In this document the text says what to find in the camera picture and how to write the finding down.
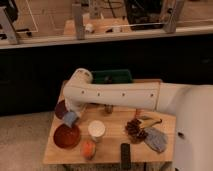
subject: white cup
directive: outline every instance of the white cup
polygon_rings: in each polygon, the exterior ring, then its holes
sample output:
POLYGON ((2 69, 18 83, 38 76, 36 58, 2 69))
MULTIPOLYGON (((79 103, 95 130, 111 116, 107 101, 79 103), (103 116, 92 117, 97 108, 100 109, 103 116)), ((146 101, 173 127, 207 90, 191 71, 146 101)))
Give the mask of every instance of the white cup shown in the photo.
POLYGON ((103 135, 105 134, 105 125, 103 124, 103 122, 98 121, 98 120, 94 120, 92 122, 90 122, 89 126, 88 126, 88 131, 89 134, 92 138, 93 141, 95 142, 100 142, 103 135))
POLYGON ((122 32, 121 26, 119 26, 119 25, 113 26, 112 27, 112 32, 113 33, 120 33, 120 32, 122 32))

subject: remote control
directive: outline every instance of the remote control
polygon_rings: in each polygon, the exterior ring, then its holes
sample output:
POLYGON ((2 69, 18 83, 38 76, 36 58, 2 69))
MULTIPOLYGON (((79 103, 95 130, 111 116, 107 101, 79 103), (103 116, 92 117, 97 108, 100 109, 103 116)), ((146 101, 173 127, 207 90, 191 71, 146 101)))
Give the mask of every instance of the remote control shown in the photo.
POLYGON ((130 145, 127 143, 121 144, 121 169, 131 169, 130 145))

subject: metal bar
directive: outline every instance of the metal bar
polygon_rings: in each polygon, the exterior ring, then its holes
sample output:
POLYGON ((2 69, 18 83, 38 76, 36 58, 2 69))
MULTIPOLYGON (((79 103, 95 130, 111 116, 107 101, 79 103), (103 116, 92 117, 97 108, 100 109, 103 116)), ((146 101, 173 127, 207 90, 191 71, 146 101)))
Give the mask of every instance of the metal bar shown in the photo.
POLYGON ((2 26, 9 43, 12 45, 19 44, 18 35, 13 27, 10 17, 6 12, 5 7, 0 7, 0 25, 2 26))
POLYGON ((179 20, 181 11, 183 9, 185 0, 176 0, 174 4, 174 8, 172 9, 171 16, 169 21, 164 25, 164 31, 166 33, 175 33, 177 22, 179 20))
POLYGON ((101 18, 101 4, 100 0, 89 0, 89 14, 90 19, 101 18))
POLYGON ((76 37, 78 40, 83 40, 85 39, 85 28, 83 24, 81 4, 73 4, 72 10, 73 10, 76 37))

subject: red bowl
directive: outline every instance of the red bowl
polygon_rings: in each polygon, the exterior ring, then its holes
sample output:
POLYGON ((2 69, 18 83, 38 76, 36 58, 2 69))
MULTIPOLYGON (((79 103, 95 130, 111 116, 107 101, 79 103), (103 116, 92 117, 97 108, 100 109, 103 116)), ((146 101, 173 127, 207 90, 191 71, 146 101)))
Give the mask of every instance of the red bowl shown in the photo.
POLYGON ((57 118, 62 119, 64 115, 68 112, 65 106, 65 100, 60 101, 56 106, 55 106, 55 115, 57 118))
POLYGON ((72 128, 65 124, 60 125, 54 133, 54 142, 60 148, 73 148, 80 140, 80 129, 77 125, 72 128))

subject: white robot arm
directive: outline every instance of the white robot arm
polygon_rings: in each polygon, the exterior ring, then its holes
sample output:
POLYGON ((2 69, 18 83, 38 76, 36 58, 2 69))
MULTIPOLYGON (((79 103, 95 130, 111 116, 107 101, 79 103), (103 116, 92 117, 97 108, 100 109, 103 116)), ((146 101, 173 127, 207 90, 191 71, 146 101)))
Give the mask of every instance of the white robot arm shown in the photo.
POLYGON ((64 87, 68 110, 81 113, 87 103, 120 105, 176 115, 174 167, 180 171, 213 168, 213 86, 169 83, 91 84, 92 74, 77 69, 64 87))

